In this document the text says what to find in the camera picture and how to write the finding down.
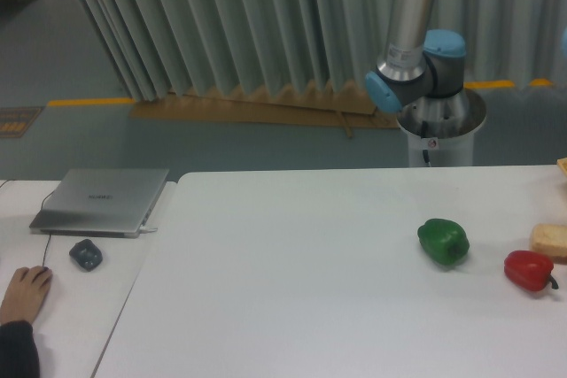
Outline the black sleeved forearm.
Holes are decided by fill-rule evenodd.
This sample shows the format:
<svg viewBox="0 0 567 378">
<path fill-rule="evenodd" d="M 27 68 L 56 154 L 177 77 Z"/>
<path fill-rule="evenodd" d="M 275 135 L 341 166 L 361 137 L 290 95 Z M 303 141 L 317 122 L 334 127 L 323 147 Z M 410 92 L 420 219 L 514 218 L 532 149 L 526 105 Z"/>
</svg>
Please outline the black sleeved forearm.
<svg viewBox="0 0 567 378">
<path fill-rule="evenodd" d="M 39 377 L 40 362 L 33 327 L 24 320 L 1 326 L 1 376 Z"/>
</svg>

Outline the person's bare hand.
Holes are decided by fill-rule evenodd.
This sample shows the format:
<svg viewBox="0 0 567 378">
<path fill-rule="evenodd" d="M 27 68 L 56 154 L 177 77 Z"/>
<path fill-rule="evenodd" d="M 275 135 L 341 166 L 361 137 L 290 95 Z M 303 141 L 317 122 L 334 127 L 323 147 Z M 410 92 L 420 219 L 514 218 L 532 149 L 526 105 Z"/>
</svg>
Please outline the person's bare hand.
<svg viewBox="0 0 567 378">
<path fill-rule="evenodd" d="M 18 268 L 1 303 L 1 324 L 24 320 L 33 324 L 47 297 L 53 272 L 40 274 L 43 266 Z"/>
</svg>

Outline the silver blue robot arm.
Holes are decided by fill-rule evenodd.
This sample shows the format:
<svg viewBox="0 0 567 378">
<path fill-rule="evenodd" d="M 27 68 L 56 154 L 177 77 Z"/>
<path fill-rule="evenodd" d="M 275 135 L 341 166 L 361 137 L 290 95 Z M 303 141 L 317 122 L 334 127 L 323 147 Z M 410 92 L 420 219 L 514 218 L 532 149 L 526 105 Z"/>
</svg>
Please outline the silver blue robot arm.
<svg viewBox="0 0 567 378">
<path fill-rule="evenodd" d="M 397 113 L 468 79 L 524 87 L 565 71 L 566 0 L 392 0 L 365 86 L 378 110 Z"/>
</svg>

